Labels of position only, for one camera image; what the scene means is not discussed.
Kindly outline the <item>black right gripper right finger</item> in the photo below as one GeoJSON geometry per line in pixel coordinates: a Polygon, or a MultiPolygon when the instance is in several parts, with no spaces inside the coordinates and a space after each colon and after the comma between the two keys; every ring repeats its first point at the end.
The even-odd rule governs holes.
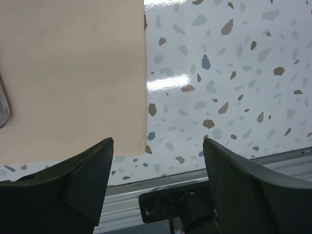
{"type": "Polygon", "coordinates": [[[203,142],[222,234],[310,234],[312,183],[270,170],[212,139],[203,142]]]}

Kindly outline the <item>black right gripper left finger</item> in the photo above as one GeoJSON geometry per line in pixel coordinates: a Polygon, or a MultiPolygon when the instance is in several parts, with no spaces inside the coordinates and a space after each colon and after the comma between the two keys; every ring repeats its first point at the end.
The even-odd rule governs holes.
{"type": "Polygon", "coordinates": [[[100,221],[113,154],[109,137],[44,170],[2,181],[1,233],[93,233],[100,221]]]}

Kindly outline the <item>steel instrument tray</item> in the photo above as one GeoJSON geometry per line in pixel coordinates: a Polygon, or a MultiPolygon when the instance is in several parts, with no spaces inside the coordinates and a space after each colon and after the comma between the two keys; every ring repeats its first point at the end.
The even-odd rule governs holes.
{"type": "Polygon", "coordinates": [[[0,128],[3,128],[11,115],[11,106],[9,102],[9,98],[2,80],[0,78],[0,128]]]}

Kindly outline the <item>beige cloth wrap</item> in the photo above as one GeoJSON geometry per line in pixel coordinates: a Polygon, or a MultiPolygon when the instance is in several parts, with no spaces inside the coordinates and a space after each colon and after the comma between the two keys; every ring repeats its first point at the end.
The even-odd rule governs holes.
{"type": "Polygon", "coordinates": [[[64,160],[108,137],[146,146],[141,0],[3,0],[0,76],[12,114],[2,165],[64,160]]]}

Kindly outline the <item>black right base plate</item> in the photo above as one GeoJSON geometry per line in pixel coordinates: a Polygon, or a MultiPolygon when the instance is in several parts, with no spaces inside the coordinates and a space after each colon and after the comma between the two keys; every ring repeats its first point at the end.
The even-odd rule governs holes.
{"type": "Polygon", "coordinates": [[[208,181],[141,194],[138,198],[142,221],[153,223],[180,218],[186,234],[219,234],[208,181]]]}

